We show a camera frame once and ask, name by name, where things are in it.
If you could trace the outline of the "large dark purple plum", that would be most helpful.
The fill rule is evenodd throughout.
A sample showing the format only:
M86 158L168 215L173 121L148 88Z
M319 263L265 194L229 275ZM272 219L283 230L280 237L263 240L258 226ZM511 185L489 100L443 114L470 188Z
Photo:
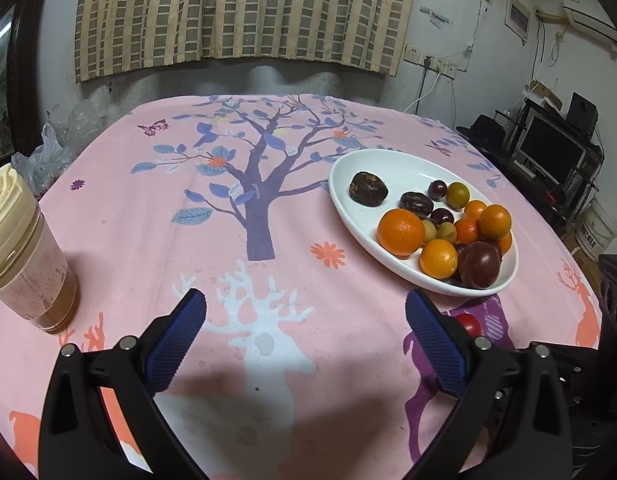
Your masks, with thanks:
M465 286L486 289L499 277L501 262L501 255L493 244L478 240L459 252L457 273Z

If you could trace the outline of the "tan longan back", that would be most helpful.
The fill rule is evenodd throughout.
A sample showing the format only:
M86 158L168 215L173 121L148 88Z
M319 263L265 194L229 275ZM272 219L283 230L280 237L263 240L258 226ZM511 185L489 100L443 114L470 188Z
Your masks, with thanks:
M429 219L421 220L423 224L423 246L426 246L431 240L435 240L438 236L437 227Z

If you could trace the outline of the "tan longan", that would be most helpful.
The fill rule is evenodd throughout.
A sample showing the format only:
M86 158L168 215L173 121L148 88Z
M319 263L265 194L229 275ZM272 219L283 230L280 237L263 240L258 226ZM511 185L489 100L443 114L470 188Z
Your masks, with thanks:
M426 246L431 240L435 240L438 236L437 227L429 219L421 220L423 224L423 246Z
M456 226L452 222L442 222L437 227L437 237L439 240L446 240L454 245L457 240Z

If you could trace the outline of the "tan longan front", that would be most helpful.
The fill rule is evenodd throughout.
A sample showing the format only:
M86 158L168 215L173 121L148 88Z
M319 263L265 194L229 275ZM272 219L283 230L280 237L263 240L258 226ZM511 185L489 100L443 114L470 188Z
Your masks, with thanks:
M439 240L446 240L454 245L457 240L456 226L452 222L442 222L437 227L437 237Z

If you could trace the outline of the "small orange mandarin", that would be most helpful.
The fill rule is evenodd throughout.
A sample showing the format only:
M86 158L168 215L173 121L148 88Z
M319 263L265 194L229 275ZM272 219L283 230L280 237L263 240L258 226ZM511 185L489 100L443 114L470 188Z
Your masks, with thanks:
M500 240L511 230L513 220L509 211L501 205L490 205L484 209L479 219L479 229L489 240Z

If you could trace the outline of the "green yellow plum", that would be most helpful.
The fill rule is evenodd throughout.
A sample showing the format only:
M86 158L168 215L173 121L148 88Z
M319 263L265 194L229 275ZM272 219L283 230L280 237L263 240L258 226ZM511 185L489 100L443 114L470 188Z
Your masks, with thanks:
M470 191L463 182L453 182L447 187L445 201L454 210L466 207L470 200Z

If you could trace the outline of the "small dark plum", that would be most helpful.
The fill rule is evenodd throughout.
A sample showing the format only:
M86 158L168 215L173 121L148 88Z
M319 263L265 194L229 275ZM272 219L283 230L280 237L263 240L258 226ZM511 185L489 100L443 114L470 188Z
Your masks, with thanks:
M427 189L427 194L431 198L431 200L435 200L438 202L439 200L443 200L447 193L447 185L442 180L434 180L432 181Z

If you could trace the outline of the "dark wrinkled passion fruit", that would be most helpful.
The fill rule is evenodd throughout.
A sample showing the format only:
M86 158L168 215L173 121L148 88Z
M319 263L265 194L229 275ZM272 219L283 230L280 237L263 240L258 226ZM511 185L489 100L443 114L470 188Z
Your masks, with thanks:
M385 182L366 171L359 171L349 185L351 199L367 207L379 206L387 198L388 193Z

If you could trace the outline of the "dark water chestnut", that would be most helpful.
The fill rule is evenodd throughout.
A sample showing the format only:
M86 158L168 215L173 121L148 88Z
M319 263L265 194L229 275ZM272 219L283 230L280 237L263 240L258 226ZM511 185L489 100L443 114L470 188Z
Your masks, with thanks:
M434 206L432 200L420 192L405 192L400 198L400 207L412 211L419 218L428 218Z

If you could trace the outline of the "red cherry tomato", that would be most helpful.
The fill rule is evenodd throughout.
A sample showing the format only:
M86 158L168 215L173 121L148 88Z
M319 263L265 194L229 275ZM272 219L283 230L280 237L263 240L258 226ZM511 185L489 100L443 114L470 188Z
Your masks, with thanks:
M455 318L471 338L477 338L483 335L482 326L474 315L464 312L459 313Z

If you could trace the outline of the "cardboard box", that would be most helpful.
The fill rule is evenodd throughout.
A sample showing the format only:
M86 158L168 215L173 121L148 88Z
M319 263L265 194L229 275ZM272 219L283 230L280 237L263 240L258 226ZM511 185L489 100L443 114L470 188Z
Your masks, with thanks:
M584 250L580 247L579 243L575 239L575 231L571 230L566 233L561 241L566 246L566 248L571 253L574 261L578 263L581 271L583 272L586 279L589 281L593 292L595 292L596 296L601 294L601 274L598 269L598 262L594 259L589 258L588 255L584 252Z

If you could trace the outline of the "black hat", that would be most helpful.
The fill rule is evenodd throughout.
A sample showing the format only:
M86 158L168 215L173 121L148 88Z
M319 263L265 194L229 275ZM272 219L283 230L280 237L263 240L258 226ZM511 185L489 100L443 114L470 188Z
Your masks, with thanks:
M470 127L457 126L457 132L474 146L501 148L506 132L492 117L481 114Z

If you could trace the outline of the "white power strip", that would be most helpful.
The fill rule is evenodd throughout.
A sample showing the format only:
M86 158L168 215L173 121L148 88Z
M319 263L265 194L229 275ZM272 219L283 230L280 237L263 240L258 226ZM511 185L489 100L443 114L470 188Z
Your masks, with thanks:
M406 44L403 50L403 60L432 70L432 72L449 79L456 77L457 64L450 56L436 56Z

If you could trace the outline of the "checkered beige curtain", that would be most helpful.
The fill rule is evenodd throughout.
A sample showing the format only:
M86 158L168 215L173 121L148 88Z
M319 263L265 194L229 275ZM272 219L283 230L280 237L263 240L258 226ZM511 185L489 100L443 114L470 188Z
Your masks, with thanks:
M393 76L413 0L77 0L78 82L204 58L337 63Z

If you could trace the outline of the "white electrical panel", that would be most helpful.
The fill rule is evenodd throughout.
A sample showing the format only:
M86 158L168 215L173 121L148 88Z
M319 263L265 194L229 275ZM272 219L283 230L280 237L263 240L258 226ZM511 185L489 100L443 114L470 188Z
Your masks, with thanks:
M505 26L509 28L523 44L528 42L531 14L520 0L507 0Z

